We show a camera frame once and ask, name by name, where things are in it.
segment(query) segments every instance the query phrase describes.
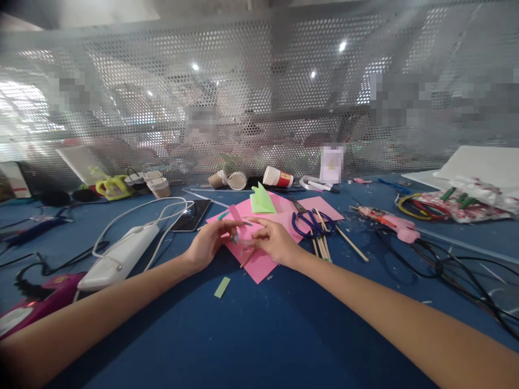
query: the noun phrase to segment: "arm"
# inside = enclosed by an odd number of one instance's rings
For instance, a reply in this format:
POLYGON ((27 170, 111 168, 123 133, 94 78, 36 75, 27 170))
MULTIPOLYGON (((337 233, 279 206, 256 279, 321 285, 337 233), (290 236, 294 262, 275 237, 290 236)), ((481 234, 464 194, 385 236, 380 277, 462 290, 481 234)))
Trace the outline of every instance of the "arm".
POLYGON ((4 339, 0 352, 12 376, 20 380, 21 387, 42 387, 143 307, 206 268, 229 239, 221 235, 235 234, 235 227, 242 224, 221 220, 204 226, 181 256, 88 296, 4 339))
POLYGON ((328 290, 439 387, 517 386, 519 354, 451 316, 315 257, 299 247, 281 224, 249 220, 265 227, 250 245, 328 290))

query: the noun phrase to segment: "pink device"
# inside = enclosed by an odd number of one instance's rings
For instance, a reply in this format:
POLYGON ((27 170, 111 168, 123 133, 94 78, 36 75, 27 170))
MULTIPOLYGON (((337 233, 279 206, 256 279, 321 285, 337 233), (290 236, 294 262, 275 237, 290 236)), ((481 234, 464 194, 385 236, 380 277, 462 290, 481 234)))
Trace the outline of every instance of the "pink device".
POLYGON ((411 244, 414 243, 416 239, 420 238, 420 233, 415 230, 415 224, 409 220, 365 206, 360 206, 358 211, 362 216, 369 217, 391 228, 396 232, 397 238, 402 242, 411 244))
POLYGON ((0 340, 72 304, 77 291, 77 284, 85 274, 86 273, 63 274, 51 278, 47 283, 42 285, 45 289, 54 289, 54 292, 45 300, 24 300, 0 317, 0 340))

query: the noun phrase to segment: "blue scissors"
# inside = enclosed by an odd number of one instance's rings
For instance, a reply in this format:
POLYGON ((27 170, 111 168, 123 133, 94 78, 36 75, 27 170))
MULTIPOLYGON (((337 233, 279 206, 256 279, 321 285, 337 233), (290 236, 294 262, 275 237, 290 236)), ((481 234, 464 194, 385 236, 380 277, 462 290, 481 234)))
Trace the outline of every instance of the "blue scissors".
POLYGON ((328 231, 325 231, 324 229, 321 228, 321 225, 320 223, 318 223, 315 219, 314 219, 314 215, 313 213, 317 213, 315 209, 312 209, 311 211, 307 211, 300 203, 297 202, 297 200, 295 198, 293 198, 292 196, 290 196, 290 200, 293 202, 294 206, 296 207, 297 209, 297 213, 294 212, 292 214, 292 227, 294 228, 294 230, 296 230, 296 232, 301 235, 301 236, 304 236, 306 238, 310 238, 310 239, 315 239, 315 238, 318 238, 320 236, 323 236, 323 235, 332 235, 334 232, 335 232, 335 222, 332 220, 332 218, 330 218, 328 215, 325 215, 324 213, 322 212, 319 212, 321 214, 321 216, 323 217, 323 219, 326 219, 325 222, 329 222, 330 223, 330 226, 328 227, 328 231), (308 221, 308 219, 306 219, 306 217, 304 217, 305 214, 308 214, 310 216, 310 220, 311 221, 308 221), (308 224, 308 226, 310 227, 310 232, 309 233, 304 233, 303 231, 301 231, 299 228, 297 228, 297 225, 296 225, 296 219, 297 217, 299 217, 300 219, 302 219, 306 224, 308 224))

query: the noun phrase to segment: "pink glue gun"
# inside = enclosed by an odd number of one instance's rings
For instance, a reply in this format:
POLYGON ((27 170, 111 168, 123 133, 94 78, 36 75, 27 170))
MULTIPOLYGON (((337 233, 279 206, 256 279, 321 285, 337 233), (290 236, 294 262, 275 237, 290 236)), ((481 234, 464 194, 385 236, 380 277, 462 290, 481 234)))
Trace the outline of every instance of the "pink glue gun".
POLYGON ((402 242, 411 244, 420 238, 420 233, 415 230, 415 224, 409 220, 370 207, 361 206, 357 210, 362 216, 369 217, 391 228, 402 242))

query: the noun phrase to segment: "yellow wire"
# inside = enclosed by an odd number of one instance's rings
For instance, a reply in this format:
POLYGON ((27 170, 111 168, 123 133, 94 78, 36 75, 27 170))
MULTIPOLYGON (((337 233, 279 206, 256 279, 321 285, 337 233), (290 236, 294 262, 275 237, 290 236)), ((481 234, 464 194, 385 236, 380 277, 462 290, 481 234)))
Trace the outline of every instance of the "yellow wire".
POLYGON ((417 215, 417 214, 414 214, 412 212, 409 212, 407 209, 405 209, 403 207, 403 204, 409 200, 409 199, 412 199, 413 197, 419 197, 421 196, 422 194, 421 193, 415 193, 415 194, 412 194, 410 196, 406 196, 404 198, 402 198, 402 200, 400 200, 398 202, 398 209, 401 210, 403 213, 405 213, 406 215, 409 215, 411 217, 414 217, 415 219, 418 219, 418 220, 432 220, 433 218, 431 218, 430 216, 420 216, 420 215, 417 215))

